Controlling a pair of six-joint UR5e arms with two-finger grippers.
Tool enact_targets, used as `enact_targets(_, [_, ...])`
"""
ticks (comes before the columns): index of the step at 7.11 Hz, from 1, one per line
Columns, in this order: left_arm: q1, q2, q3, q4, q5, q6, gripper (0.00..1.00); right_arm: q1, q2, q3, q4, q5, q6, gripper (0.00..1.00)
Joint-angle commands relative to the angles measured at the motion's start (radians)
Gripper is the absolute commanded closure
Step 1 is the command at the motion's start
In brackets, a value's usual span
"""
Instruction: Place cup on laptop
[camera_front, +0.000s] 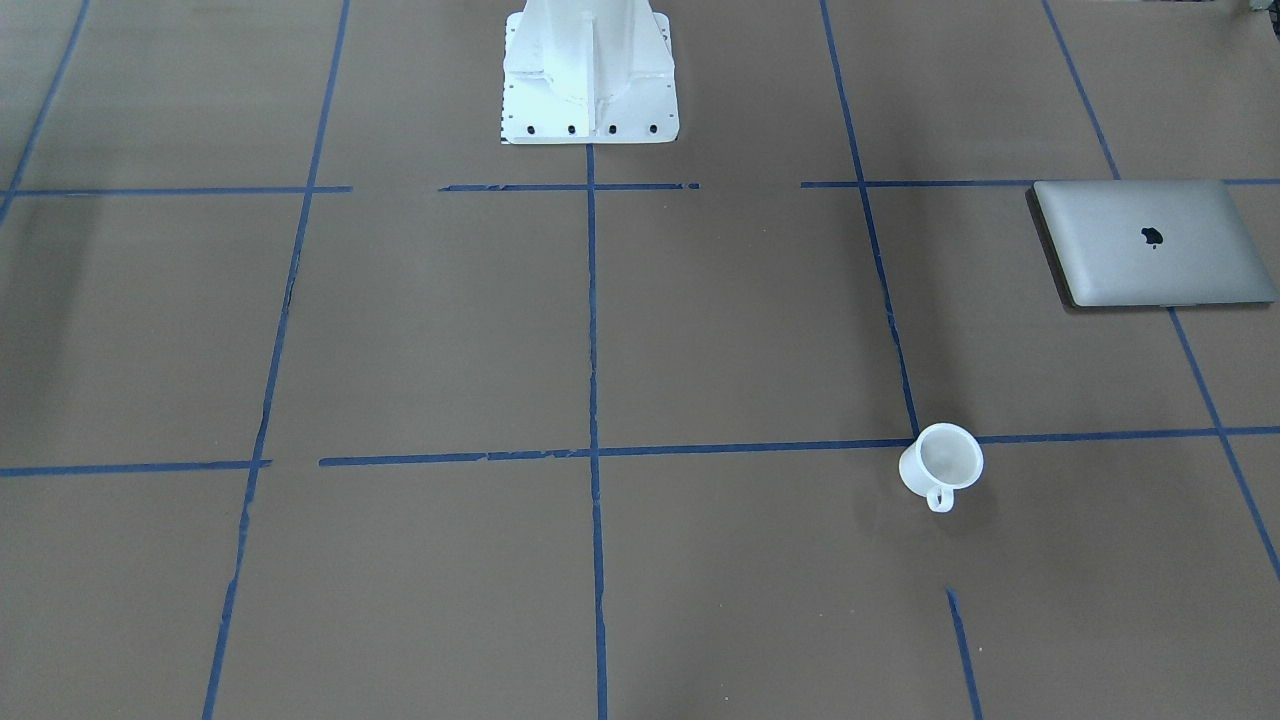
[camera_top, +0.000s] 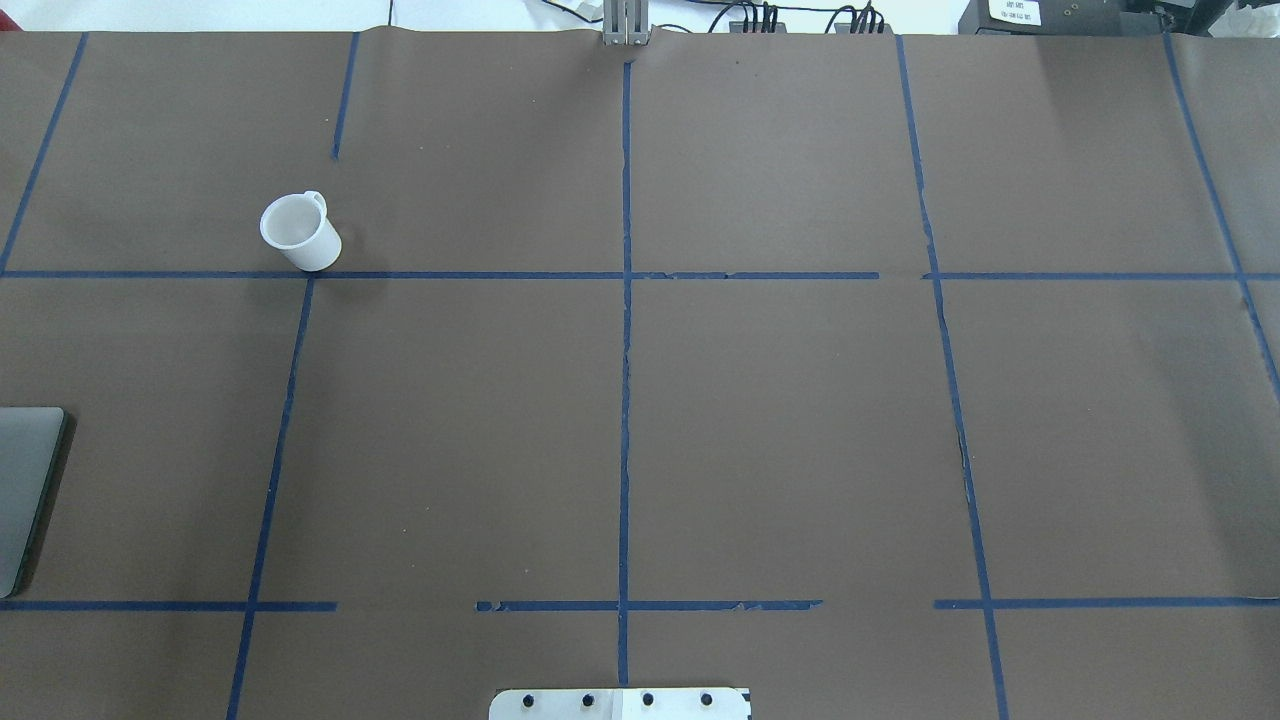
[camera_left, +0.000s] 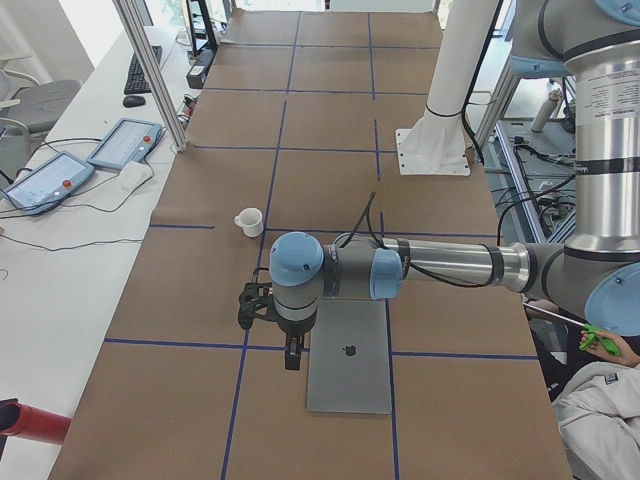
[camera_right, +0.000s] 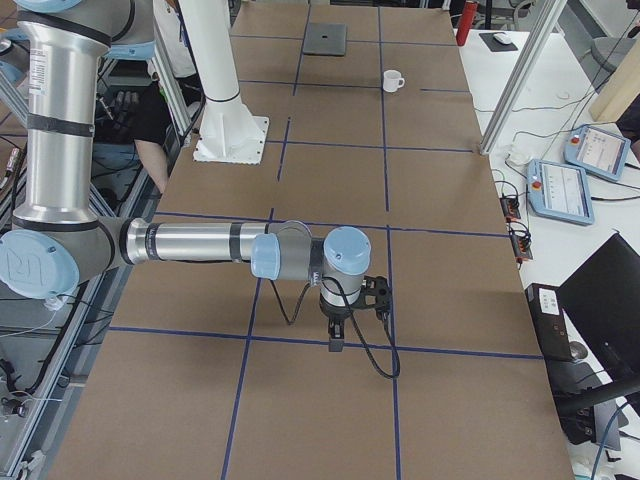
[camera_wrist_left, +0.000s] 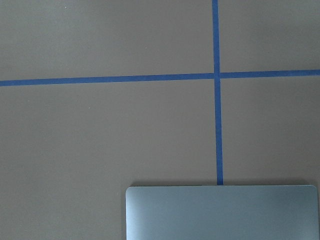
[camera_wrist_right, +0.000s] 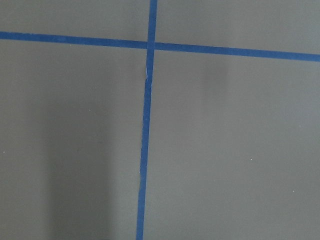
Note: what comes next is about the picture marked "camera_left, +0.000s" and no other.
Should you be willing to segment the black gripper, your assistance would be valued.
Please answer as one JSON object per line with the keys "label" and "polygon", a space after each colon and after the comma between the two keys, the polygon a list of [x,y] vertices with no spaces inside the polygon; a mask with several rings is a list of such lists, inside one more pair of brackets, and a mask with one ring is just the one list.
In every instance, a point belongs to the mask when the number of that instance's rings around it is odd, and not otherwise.
{"label": "black gripper", "polygon": [[298,371],[301,365],[304,337],[315,325],[315,318],[307,317],[299,321],[280,319],[277,324],[285,333],[285,369]]}

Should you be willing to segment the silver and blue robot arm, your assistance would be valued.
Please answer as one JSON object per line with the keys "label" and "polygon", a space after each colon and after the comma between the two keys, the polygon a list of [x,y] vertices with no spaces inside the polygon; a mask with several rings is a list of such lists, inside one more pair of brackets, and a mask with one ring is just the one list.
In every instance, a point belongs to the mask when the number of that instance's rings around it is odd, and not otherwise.
{"label": "silver and blue robot arm", "polygon": [[289,370],[322,298],[391,299],[410,278],[501,285],[621,336],[639,332],[639,5],[521,1],[512,64],[576,81],[575,229],[562,244],[509,247],[387,239],[322,245],[290,232],[270,252],[268,311]]}

